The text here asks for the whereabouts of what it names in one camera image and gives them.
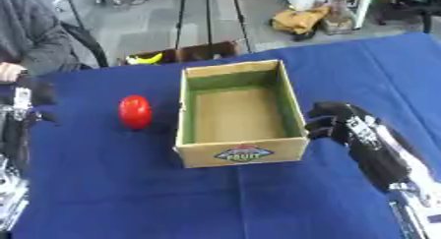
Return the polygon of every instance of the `banana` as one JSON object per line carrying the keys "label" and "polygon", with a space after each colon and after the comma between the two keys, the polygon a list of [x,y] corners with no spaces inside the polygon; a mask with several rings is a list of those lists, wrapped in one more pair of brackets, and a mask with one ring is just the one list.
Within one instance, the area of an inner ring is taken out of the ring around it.
{"label": "banana", "polygon": [[162,59],[162,56],[163,56],[162,53],[159,53],[152,58],[146,58],[146,59],[140,58],[138,56],[135,56],[135,57],[127,56],[126,61],[130,65],[137,65],[137,64],[152,65],[152,64],[156,64],[157,62],[159,62]]}

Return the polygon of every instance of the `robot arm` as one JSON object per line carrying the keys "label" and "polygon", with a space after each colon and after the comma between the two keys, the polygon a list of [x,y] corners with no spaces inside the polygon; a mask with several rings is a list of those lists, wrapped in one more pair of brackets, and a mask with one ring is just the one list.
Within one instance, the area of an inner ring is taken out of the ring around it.
{"label": "robot arm", "polygon": [[388,197],[405,238],[439,237],[441,184],[402,136],[346,103],[316,103],[309,116],[320,117],[306,125],[309,138],[331,138],[348,147],[366,178]]}
{"label": "robot arm", "polygon": [[38,120],[55,122],[49,112],[34,107],[54,104],[51,87],[26,75],[12,86],[12,94],[0,97],[0,239],[10,231],[28,205],[28,130]]}

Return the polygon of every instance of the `gray floor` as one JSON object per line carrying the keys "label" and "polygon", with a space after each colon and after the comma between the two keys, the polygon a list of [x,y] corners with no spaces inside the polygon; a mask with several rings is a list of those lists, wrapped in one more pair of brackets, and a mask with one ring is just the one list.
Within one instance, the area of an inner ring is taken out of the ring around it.
{"label": "gray floor", "polygon": [[[148,0],[141,5],[129,5],[133,0],[123,1],[121,6],[100,6],[95,4],[95,0],[75,0],[86,27],[103,46],[111,64],[127,54],[173,47],[179,0]],[[352,34],[330,36],[319,32],[311,40],[294,42],[290,35],[274,31],[266,25],[274,13],[286,8],[284,0],[240,0],[240,4],[255,51],[393,35],[420,28],[418,22],[393,22],[380,27],[367,20],[361,30]],[[67,2],[60,7],[65,10],[57,13],[60,19],[74,22]],[[215,41],[241,39],[232,0],[213,0],[212,8]],[[435,20],[433,35],[441,39],[441,21]],[[206,42],[205,0],[188,0],[181,45]],[[245,52],[243,40],[239,42],[242,52]],[[94,59],[85,49],[78,44],[76,48],[84,62],[94,64]]]}

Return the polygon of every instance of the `table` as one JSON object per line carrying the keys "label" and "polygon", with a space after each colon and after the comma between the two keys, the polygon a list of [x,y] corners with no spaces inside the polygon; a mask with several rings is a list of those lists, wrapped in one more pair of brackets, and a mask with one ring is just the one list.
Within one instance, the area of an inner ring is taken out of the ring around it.
{"label": "table", "polygon": [[[180,70],[262,59],[284,60],[303,112],[315,101],[359,105],[440,171],[441,47],[422,33],[56,74],[46,79],[57,87],[52,110],[62,126],[31,130],[31,205],[16,238],[400,238],[384,196],[329,140],[311,143],[300,162],[181,167],[172,150]],[[153,105],[145,131],[118,122],[128,94]]]}

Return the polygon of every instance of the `red apple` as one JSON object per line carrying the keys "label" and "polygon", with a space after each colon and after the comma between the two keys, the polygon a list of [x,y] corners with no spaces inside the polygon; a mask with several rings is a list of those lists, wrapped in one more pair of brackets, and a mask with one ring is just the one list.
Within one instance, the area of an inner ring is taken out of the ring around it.
{"label": "red apple", "polygon": [[140,95],[129,95],[118,105],[121,121],[133,130],[141,130],[152,121],[152,110],[149,102]]}

